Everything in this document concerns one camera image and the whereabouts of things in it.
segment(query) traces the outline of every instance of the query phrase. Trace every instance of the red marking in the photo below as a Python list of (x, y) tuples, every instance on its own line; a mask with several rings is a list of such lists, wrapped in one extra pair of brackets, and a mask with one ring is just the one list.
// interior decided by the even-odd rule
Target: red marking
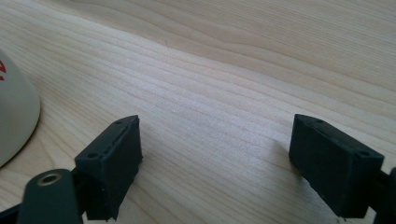
[(1, 62), (1, 60), (0, 60), (0, 71), (6, 73), (6, 67), (5, 67), (4, 64)]
[[(6, 67), (1, 62), (1, 60), (0, 60), (0, 71), (6, 73)], [(0, 81), (4, 81), (4, 78), (2, 76), (0, 76)]]

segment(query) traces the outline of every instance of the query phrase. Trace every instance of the wooden table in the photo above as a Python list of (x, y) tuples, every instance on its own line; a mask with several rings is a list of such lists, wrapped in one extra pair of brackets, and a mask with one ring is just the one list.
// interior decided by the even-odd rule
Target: wooden table
[(42, 111), (0, 169), (0, 210), (137, 114), (144, 160), (117, 223), (345, 223), (290, 165), (293, 115), (384, 154), (388, 173), (395, 36), (393, 0), (2, 0), (0, 49)]

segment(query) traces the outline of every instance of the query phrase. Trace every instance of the hole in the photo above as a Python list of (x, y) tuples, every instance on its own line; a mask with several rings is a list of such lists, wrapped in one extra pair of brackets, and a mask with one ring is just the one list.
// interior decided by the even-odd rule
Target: hole
[(90, 154), (88, 154), (88, 158), (95, 158), (95, 157), (97, 157), (98, 156), (98, 154), (97, 153), (90, 153)]
[(366, 151), (359, 151), (359, 155), (361, 155), (361, 156), (370, 156), (370, 153), (368, 153)]
[(38, 186), (48, 186), (48, 185), (51, 185), (51, 184), (57, 182), (61, 178), (62, 178), (62, 175), (58, 174), (58, 173), (44, 175), (43, 177), (41, 177), (37, 180), (37, 185)]

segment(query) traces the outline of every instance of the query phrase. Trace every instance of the light wooden surface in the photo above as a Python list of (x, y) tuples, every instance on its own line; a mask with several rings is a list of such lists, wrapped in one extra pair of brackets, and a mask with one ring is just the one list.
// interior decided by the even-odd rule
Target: light wooden surface
[(2, 0), (0, 49), (42, 102), (0, 210), (134, 114), (144, 160), (117, 223), (345, 223), (290, 165), (295, 113), (396, 166), (394, 0)]

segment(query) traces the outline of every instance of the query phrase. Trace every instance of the black plastic part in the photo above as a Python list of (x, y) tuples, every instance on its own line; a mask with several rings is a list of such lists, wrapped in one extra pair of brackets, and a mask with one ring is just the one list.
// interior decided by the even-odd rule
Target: black plastic part
[(82, 223), (71, 173), (57, 169), (31, 179), (23, 195), (17, 223)]
[(14, 224), (17, 223), (18, 213), (20, 212), (20, 204), (8, 208), (6, 211), (0, 213), (1, 224)]
[(138, 116), (115, 121), (76, 156), (75, 180), (86, 181), (78, 200), (88, 219), (117, 219), (142, 158)]
[(374, 224), (396, 223), (396, 168), (376, 179), (370, 206), (376, 211)]
[(323, 120), (295, 115), (289, 156), (337, 216), (365, 216), (383, 155)]

